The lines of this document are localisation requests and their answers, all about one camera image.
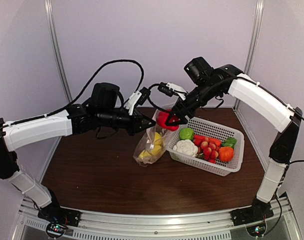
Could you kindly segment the red bell pepper toy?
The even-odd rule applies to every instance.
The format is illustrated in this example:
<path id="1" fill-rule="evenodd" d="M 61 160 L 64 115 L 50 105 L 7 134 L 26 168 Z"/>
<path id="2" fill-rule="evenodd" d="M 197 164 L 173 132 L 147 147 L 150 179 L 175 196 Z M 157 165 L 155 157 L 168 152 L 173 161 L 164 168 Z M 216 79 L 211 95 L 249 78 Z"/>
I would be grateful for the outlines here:
<path id="1" fill-rule="evenodd" d="M 170 124 L 178 121 L 179 119 L 177 118 L 176 115 L 169 115 L 169 113 L 163 111 L 160 111 L 156 117 L 156 122 L 161 128 L 172 132 L 176 131 L 179 128 L 179 125 L 178 124 L 170 125 Z"/>

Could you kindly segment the left aluminium frame post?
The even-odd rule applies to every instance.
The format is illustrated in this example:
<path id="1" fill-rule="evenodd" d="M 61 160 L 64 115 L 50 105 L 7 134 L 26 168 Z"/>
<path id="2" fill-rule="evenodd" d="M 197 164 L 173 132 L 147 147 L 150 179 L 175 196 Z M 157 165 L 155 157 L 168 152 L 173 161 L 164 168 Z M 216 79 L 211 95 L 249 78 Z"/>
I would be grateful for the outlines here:
<path id="1" fill-rule="evenodd" d="M 63 88 L 65 98 L 68 103 L 71 103 L 73 101 L 73 98 L 72 98 L 70 87 L 69 87 L 69 84 L 68 84 L 68 81 L 66 78 L 64 64 L 63 64 L 63 60 L 62 60 L 62 56 L 61 56 L 61 52 L 60 52 L 59 41 L 58 41 L 56 26 L 55 26 L 55 18 L 54 18 L 52 1 L 45 0 L 44 6 L 45 6 L 45 14 L 46 14 L 47 22 L 48 22 L 48 27 L 49 27 L 51 44 L 52 44 L 53 53 L 54 53 L 54 59 L 55 59 L 58 74 L 59 74 L 59 79 L 60 79 L 60 82 L 61 82 L 61 85 Z"/>

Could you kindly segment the yellow lemon toy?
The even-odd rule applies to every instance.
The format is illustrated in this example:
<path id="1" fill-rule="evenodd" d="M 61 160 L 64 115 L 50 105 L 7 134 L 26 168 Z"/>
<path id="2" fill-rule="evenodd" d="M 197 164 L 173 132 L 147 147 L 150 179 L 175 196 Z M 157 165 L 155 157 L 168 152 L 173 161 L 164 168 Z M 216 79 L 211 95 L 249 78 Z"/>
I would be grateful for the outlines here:
<path id="1" fill-rule="evenodd" d="M 154 137 L 154 142 L 153 142 L 153 148 L 152 150 L 155 150 L 155 151 L 160 151 L 163 149 L 163 139 L 162 139 L 162 136 L 156 132 L 155 133 L 155 137 Z"/>

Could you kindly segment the red lychee bunch toy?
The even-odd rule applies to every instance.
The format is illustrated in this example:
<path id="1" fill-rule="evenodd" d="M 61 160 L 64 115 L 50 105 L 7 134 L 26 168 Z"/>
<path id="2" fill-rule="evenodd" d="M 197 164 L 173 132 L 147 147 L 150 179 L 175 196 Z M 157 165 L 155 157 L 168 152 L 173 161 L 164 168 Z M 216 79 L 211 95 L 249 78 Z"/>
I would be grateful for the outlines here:
<path id="1" fill-rule="evenodd" d="M 200 139 L 194 139 L 193 143 L 198 147 L 196 158 L 203 159 L 213 164 L 216 163 L 219 156 L 218 150 L 220 147 L 216 146 L 213 142 L 207 142 Z"/>

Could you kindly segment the orange carrot toy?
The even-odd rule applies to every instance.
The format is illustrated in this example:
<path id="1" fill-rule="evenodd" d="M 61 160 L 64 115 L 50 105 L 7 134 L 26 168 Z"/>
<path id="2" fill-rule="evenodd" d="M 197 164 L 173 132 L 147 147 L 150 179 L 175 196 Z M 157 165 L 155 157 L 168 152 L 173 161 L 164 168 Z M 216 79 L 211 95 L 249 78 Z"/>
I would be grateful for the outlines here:
<path id="1" fill-rule="evenodd" d="M 213 138 L 213 137 L 207 137 L 207 136 L 201 136 L 201 135 L 194 135 L 194 139 L 199 139 L 202 141 L 207 141 L 207 142 L 213 142 L 217 147 L 220 147 L 222 142 L 219 139 Z"/>

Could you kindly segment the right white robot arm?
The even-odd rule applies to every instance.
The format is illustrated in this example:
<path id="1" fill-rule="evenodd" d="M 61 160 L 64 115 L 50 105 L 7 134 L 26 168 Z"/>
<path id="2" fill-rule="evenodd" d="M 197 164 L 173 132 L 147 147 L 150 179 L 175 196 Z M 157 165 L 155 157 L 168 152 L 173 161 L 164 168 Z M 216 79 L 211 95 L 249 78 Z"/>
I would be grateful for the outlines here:
<path id="1" fill-rule="evenodd" d="M 186 64 L 184 70 L 196 87 L 191 92 L 186 92 L 176 84 L 165 84 L 170 96 L 175 94 L 179 97 L 169 113 L 171 117 L 176 115 L 178 121 L 171 122 L 167 118 L 167 125 L 186 124 L 188 119 L 194 117 L 197 108 L 205 106 L 215 97 L 229 94 L 259 113 L 278 132 L 270 147 L 270 162 L 264 178 L 248 209 L 248 217 L 258 221 L 267 213 L 271 199 L 285 179 L 290 165 L 294 163 L 291 158 L 301 122 L 304 121 L 303 112 L 299 107 L 293 108 L 283 102 L 234 65 L 213 68 L 203 57 L 197 57 Z"/>

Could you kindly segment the aluminium frame post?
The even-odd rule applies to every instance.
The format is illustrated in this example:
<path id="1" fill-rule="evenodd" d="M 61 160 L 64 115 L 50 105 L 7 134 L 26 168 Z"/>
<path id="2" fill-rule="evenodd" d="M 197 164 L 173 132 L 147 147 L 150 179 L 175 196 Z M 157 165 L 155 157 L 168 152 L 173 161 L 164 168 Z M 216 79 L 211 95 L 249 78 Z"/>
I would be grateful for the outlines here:
<path id="1" fill-rule="evenodd" d="M 48 27 L 49 27 L 51 44 L 52 44 L 53 53 L 54 53 L 54 59 L 55 59 L 58 74 L 59 74 L 59 79 L 60 79 L 60 82 L 61 82 L 61 85 L 63 88 L 65 98 L 68 103 L 71 103 L 73 101 L 73 98 L 72 98 L 70 87 L 69 87 L 69 84 L 68 84 L 68 81 L 66 78 L 64 64 L 63 64 L 63 60 L 62 60 L 62 56 L 61 56 L 61 52 L 60 52 L 59 41 L 58 41 L 56 26 L 55 26 L 55 18 L 54 18 L 52 1 L 45 0 L 44 6 L 45 6 L 45 14 L 46 14 L 47 22 L 48 22 Z"/>
<path id="2" fill-rule="evenodd" d="M 264 0 L 256 1 L 256 8 L 255 8 L 255 14 L 254 14 L 254 21 L 253 21 L 250 45 L 249 45 L 247 59 L 245 62 L 245 69 L 244 69 L 244 72 L 248 75 L 251 72 L 253 62 L 254 62 L 254 57 L 255 57 L 255 51 L 256 51 L 257 45 L 258 45 L 258 40 L 259 40 L 259 36 L 260 36 L 263 15 L 264 15 L 264 5 L 265 5 Z"/>

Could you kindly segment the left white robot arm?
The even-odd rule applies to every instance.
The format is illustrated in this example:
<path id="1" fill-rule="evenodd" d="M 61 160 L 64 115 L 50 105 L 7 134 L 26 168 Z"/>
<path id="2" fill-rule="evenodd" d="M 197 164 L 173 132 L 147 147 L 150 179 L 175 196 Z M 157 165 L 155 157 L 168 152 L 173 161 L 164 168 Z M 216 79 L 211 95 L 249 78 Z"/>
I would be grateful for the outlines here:
<path id="1" fill-rule="evenodd" d="M 4 122 L 0 118 L 0 179 L 8 180 L 24 195 L 31 198 L 53 222 L 64 217 L 63 209 L 55 203 L 54 194 L 17 164 L 16 149 L 55 137 L 79 135 L 101 127 L 129 135 L 155 125 L 155 121 L 135 108 L 143 104 L 150 90 L 143 88 L 133 93 L 126 104 L 116 107 L 122 99 L 120 88 L 111 83 L 97 83 L 91 97 L 83 104 L 72 104 L 55 114 L 33 117 L 32 120 Z"/>

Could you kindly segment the clear dotted zip bag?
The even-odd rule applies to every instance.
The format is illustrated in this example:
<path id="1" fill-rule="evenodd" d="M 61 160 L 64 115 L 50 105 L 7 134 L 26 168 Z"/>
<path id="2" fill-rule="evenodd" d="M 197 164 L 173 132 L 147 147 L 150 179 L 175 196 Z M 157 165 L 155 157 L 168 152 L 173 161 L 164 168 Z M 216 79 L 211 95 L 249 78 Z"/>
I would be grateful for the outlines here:
<path id="1" fill-rule="evenodd" d="M 154 164 L 164 154 L 169 141 L 177 132 L 179 125 L 165 125 L 168 116 L 168 113 L 155 110 L 152 120 L 156 124 L 145 131 L 133 154 L 133 158 L 140 166 Z"/>

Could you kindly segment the green apple toy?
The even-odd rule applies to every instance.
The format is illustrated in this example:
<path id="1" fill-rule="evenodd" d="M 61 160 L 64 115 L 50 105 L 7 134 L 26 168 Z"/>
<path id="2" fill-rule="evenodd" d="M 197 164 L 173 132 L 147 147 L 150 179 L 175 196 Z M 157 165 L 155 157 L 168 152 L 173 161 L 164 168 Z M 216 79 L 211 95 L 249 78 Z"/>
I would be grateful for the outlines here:
<path id="1" fill-rule="evenodd" d="M 194 139 L 194 130 L 189 127 L 184 127 L 180 129 L 179 132 L 180 140 L 193 140 Z"/>

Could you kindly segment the curved aluminium front rail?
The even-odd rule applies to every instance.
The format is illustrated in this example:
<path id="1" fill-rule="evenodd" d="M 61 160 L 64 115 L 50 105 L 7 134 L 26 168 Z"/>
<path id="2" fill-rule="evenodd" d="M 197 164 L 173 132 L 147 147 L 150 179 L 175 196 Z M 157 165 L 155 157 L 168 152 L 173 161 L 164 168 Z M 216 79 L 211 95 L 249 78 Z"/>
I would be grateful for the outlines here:
<path id="1" fill-rule="evenodd" d="M 302 234 L 289 199 L 271 202 L 274 216 L 264 221 L 234 225 L 231 209 L 218 211 L 137 215 L 82 210 L 78 226 L 69 226 L 63 240 L 254 240 L 254 228 L 266 224 L 265 240 L 300 240 Z"/>

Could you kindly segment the white plastic basket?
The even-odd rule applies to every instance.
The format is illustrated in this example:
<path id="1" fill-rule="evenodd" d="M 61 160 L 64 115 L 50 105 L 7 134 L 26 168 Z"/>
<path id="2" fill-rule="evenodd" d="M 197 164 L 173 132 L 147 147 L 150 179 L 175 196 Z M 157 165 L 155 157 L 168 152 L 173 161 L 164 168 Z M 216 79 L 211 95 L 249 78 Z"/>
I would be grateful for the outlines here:
<path id="1" fill-rule="evenodd" d="M 179 127 L 167 151 L 173 160 L 226 176 L 240 170 L 244 146 L 239 130 L 195 117 Z"/>

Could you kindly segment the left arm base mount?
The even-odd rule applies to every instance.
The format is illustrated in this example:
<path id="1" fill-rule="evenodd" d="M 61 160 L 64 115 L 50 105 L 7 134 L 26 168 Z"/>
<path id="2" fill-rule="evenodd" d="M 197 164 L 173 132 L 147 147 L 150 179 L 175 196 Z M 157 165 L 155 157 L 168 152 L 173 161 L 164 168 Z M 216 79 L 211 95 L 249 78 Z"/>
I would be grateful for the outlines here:
<path id="1" fill-rule="evenodd" d="M 45 227 L 45 233 L 52 239 L 62 237 L 69 227 L 77 227 L 79 225 L 81 212 L 78 210 L 71 210 L 66 208 L 39 208 L 37 217 L 48 222 Z"/>

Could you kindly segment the white cauliflower toy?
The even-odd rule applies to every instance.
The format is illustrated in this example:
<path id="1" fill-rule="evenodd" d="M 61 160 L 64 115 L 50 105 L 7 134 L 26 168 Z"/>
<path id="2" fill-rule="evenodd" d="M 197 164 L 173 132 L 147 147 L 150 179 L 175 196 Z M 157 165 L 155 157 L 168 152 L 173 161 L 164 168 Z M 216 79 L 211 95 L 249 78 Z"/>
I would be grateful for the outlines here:
<path id="1" fill-rule="evenodd" d="M 198 153 L 198 147 L 189 139 L 178 141 L 173 146 L 173 150 L 191 157 L 195 157 Z"/>

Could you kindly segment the green leafy vegetable toy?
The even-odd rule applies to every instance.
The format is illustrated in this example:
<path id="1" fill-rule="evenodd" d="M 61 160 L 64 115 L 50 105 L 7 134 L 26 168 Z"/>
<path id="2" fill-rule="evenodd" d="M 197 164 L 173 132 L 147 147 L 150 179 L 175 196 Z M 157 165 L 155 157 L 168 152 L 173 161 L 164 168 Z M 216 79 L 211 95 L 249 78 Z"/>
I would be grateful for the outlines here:
<path id="1" fill-rule="evenodd" d="M 221 143 L 221 147 L 230 147 L 230 148 L 235 148 L 235 145 L 237 143 L 237 139 L 234 137 L 229 137 L 225 141 Z"/>

